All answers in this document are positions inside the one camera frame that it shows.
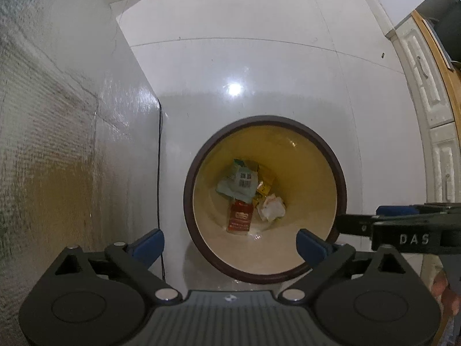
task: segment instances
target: drawer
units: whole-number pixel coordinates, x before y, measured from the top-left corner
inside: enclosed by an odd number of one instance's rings
[[[430,130],[436,202],[460,202],[461,154],[455,123]]]
[[[450,101],[439,68],[413,18],[405,21],[396,33],[418,84],[429,127],[453,121]]]

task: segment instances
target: wooden countertop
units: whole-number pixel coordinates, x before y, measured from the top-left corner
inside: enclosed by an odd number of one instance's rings
[[[447,60],[442,53],[442,49],[440,48],[439,43],[432,36],[432,33],[427,27],[427,23],[424,21],[423,17],[421,17],[421,15],[415,10],[411,13],[411,16],[421,30],[442,75],[451,103],[453,117],[455,119],[458,140],[461,142],[461,72],[457,69],[453,71],[448,67]]]

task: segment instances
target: round trash bin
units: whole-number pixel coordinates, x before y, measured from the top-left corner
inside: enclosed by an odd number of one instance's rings
[[[276,177],[271,192],[286,206],[270,226],[255,210],[247,235],[226,231],[231,202],[216,192],[234,159],[269,168]],[[193,242],[214,267],[240,281],[269,284],[309,269],[296,251],[301,228],[336,241],[334,219],[345,212],[346,199],[339,162],[319,135],[290,119],[255,116],[222,128],[200,149],[187,175],[184,213]]]

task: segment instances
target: bright light spot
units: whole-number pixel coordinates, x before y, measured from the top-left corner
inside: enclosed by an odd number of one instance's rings
[[[231,83],[228,86],[227,92],[230,94],[230,96],[238,96],[241,93],[241,85],[238,83]]]

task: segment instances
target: silver screw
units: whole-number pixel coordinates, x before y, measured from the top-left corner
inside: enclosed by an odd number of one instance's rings
[[[155,296],[160,299],[160,300],[173,300],[179,295],[179,293],[175,289],[171,288],[164,288],[164,289],[159,289],[155,292]]]
[[[303,290],[299,289],[287,289],[282,293],[282,297],[290,302],[297,302],[306,296]]]

